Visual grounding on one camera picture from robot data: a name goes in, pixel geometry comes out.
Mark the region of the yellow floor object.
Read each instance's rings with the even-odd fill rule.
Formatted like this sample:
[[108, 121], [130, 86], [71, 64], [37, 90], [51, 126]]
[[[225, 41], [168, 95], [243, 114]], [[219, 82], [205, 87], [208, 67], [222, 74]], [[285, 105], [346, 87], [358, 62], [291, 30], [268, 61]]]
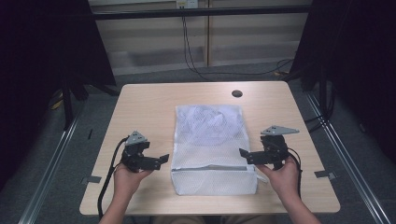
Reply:
[[57, 90], [53, 95], [51, 96], [49, 100], [49, 109], [50, 110], [55, 110], [57, 109], [63, 102], [64, 100], [64, 94], [61, 90]]

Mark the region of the white mesh laundry bag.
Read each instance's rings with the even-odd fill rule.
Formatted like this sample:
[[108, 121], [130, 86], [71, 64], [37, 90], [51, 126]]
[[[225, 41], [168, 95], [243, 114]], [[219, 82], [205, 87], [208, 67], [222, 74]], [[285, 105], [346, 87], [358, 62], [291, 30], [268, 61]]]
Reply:
[[171, 178], [178, 195], [231, 196], [257, 191], [255, 166], [240, 155], [250, 151], [239, 105], [176, 107]]

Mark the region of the metal floor rail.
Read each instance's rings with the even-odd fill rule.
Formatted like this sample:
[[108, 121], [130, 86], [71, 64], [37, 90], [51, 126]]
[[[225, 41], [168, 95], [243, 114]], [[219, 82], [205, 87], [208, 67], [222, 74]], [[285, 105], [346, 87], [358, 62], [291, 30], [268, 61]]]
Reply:
[[361, 171], [357, 167], [356, 163], [353, 161], [349, 155], [347, 148], [341, 138], [339, 137], [337, 131], [332, 126], [328, 119], [324, 118], [323, 113], [319, 109], [319, 102], [316, 96], [312, 92], [306, 94], [306, 98], [311, 105], [314, 113], [318, 116], [320, 127], [324, 130], [327, 138], [332, 143], [332, 147], [336, 154], [340, 158], [341, 163], [343, 163], [346, 171], [353, 182], [356, 190], [361, 196], [365, 206], [369, 210], [371, 216], [374, 218], [376, 224], [391, 224], [390, 218], [386, 213], [381, 202], [378, 200], [371, 187], [368, 185], [364, 179]]
[[35, 190], [35, 193], [31, 197], [31, 200], [25, 207], [18, 224], [35, 224], [40, 209], [49, 193], [50, 185], [53, 182], [57, 170], [63, 160], [64, 153], [66, 152], [68, 145], [74, 135], [75, 129], [78, 126], [80, 114], [77, 114], [68, 127], [63, 131], [61, 140], [59, 141], [54, 153], [49, 161], [45, 173], [43, 174], [40, 182]]

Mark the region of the person's left hand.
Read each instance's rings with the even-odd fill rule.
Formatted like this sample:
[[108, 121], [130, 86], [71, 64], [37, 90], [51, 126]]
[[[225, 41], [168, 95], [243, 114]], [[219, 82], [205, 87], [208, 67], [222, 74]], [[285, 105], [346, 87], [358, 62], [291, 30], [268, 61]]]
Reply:
[[151, 171], [134, 173], [124, 164], [120, 164], [114, 173], [113, 200], [117, 203], [128, 203], [138, 190], [141, 181], [150, 174]]

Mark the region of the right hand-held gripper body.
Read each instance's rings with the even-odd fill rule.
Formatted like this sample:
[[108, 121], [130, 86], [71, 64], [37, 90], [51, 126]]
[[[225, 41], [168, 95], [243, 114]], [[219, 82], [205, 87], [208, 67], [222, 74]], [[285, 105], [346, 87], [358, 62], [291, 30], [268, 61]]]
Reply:
[[300, 157], [294, 149], [287, 146], [284, 134], [298, 133], [298, 129], [272, 125], [261, 131], [261, 142], [266, 156], [265, 164], [273, 164], [274, 170], [283, 167], [283, 161], [292, 157], [300, 165]]

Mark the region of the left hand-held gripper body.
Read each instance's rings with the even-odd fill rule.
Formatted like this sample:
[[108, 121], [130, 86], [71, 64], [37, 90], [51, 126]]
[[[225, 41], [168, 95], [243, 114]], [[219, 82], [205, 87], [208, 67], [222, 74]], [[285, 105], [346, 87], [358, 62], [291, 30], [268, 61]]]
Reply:
[[143, 152], [148, 149], [150, 142], [138, 131], [133, 131], [128, 136], [124, 150], [121, 155], [121, 162], [132, 172], [138, 173], [140, 170], [154, 171], [154, 164], [162, 164], [160, 158], [145, 157]]

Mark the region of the dark curtain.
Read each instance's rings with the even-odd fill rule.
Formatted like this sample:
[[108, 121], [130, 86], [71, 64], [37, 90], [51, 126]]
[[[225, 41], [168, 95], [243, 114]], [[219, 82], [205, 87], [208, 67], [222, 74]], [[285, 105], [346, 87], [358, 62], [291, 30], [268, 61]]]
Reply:
[[396, 163], [396, 0], [312, 0], [291, 72], [330, 80]]
[[116, 83], [89, 0], [0, 0], [0, 191], [31, 149], [53, 93]]

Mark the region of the black metal stand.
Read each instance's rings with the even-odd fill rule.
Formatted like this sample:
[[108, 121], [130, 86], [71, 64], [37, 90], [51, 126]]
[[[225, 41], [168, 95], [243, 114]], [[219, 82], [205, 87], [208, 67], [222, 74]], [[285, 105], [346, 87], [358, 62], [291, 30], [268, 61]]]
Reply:
[[320, 67], [319, 77], [319, 107], [324, 120], [329, 119], [327, 106], [327, 73], [324, 66]]
[[62, 76], [62, 94], [63, 94], [64, 117], [65, 117], [64, 130], [66, 131], [71, 126], [74, 120], [70, 89], [66, 75]]

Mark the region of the person's right hand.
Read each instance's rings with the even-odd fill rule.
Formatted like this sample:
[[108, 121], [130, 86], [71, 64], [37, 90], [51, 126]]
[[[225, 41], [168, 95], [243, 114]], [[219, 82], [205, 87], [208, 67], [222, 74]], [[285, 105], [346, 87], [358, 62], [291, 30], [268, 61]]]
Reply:
[[270, 184], [282, 202], [299, 199], [298, 176], [296, 162], [291, 157], [285, 160], [278, 170], [271, 170], [266, 165], [257, 165], [257, 168], [270, 180]]

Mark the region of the black horizontal bar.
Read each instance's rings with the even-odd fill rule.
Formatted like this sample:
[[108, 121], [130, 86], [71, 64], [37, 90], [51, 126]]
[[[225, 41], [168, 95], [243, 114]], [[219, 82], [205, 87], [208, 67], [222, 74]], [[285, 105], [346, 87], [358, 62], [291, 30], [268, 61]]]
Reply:
[[311, 10], [311, 8], [311, 6], [303, 5], [279, 7], [214, 7], [188, 9], [158, 9], [145, 11], [98, 12], [93, 13], [92, 16], [96, 20], [156, 19], [174, 17], [307, 13]]

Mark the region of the grey tape piece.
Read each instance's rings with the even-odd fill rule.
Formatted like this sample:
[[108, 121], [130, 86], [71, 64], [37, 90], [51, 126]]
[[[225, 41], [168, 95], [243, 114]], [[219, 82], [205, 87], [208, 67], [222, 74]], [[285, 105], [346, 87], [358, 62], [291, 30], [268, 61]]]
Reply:
[[334, 172], [327, 172], [325, 170], [315, 171], [315, 176], [316, 176], [316, 178], [328, 177], [330, 180], [333, 180], [336, 178], [336, 174]]
[[101, 181], [101, 176], [85, 176], [81, 179], [80, 183], [83, 185], [87, 185], [89, 183], [99, 183]]

